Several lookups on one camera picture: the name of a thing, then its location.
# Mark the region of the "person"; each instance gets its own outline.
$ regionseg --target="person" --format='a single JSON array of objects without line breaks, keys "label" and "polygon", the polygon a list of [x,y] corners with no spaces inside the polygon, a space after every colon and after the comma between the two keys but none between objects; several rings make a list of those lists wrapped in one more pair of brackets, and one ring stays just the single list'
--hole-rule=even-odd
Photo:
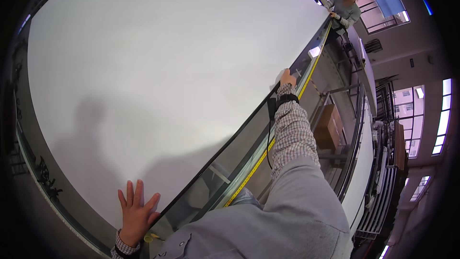
[{"label": "person", "polygon": [[356,5],[356,0],[320,0],[329,11],[331,17],[336,19],[332,22],[331,30],[326,39],[326,44],[331,43],[337,37],[345,33],[345,30],[358,22],[361,10]]},{"label": "person", "polygon": [[[350,228],[336,194],[324,179],[307,112],[294,95],[296,79],[286,69],[277,91],[273,184],[264,206],[241,201],[207,212],[178,229],[156,258],[349,258]],[[159,216],[160,195],[141,206],[142,181],[118,190],[123,227],[113,258],[138,258],[140,240]]]}]

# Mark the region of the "hand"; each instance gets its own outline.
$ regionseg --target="hand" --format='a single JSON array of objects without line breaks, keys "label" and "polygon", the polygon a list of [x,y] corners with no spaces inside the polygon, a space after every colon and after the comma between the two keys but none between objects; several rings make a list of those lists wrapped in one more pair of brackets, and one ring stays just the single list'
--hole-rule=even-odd
[{"label": "hand", "polygon": [[123,228],[119,236],[123,243],[131,248],[137,246],[155,218],[160,215],[158,212],[150,213],[160,199],[159,193],[155,193],[149,202],[141,206],[143,187],[144,183],[139,179],[136,185],[136,192],[133,195],[132,182],[128,181],[126,185],[126,200],[123,191],[118,189],[118,199],[123,210]]},{"label": "hand", "polygon": [[286,68],[283,72],[283,75],[281,76],[280,86],[286,83],[290,83],[292,87],[295,87],[296,82],[297,80],[295,79],[295,77],[293,77],[289,72],[289,69]]}]

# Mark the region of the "plaid shirt sleeve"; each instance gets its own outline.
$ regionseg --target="plaid shirt sleeve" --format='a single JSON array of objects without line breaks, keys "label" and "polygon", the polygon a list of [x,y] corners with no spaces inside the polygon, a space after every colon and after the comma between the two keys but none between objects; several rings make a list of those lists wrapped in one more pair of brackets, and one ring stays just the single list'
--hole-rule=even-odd
[{"label": "plaid shirt sleeve", "polygon": [[[124,244],[123,241],[120,239],[120,230],[119,229],[117,232],[116,232],[116,238],[115,238],[115,245],[116,247],[118,248],[118,250],[120,250],[121,252],[123,252],[124,254],[126,255],[131,255],[133,254],[135,251],[139,250],[141,248],[141,244],[138,243],[138,245],[136,246],[136,248],[131,248],[129,247],[128,245]],[[112,250],[110,250],[110,253],[112,254],[112,259],[123,259],[123,257],[119,256],[118,253],[116,252],[115,250],[115,247],[112,248]]]},{"label": "plaid shirt sleeve", "polygon": [[[279,87],[278,100],[281,95],[295,94],[294,87],[288,83]],[[273,181],[278,177],[282,168],[291,160],[298,157],[311,157],[320,166],[316,141],[310,129],[307,112],[296,101],[286,102],[279,106],[275,113],[275,145],[273,149]]]}]

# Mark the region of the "cardboard box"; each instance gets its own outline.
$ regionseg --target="cardboard box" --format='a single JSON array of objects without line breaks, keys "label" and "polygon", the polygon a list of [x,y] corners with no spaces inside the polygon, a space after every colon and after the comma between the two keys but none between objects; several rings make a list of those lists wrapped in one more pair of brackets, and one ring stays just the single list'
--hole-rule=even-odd
[{"label": "cardboard box", "polygon": [[342,120],[337,108],[334,104],[326,105],[315,132],[313,132],[319,149],[332,149],[335,151],[340,142],[342,129]]}]

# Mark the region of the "wrist strap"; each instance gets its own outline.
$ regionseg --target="wrist strap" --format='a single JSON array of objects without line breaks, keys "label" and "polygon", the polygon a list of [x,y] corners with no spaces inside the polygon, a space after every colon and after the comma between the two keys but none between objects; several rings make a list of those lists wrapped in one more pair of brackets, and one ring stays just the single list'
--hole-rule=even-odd
[{"label": "wrist strap", "polygon": [[286,103],[286,102],[290,102],[290,101],[296,101],[297,104],[299,103],[299,98],[294,95],[294,94],[284,94],[284,95],[281,95],[280,96],[280,99],[278,100],[278,102],[276,103],[276,111],[278,110],[278,108]]}]

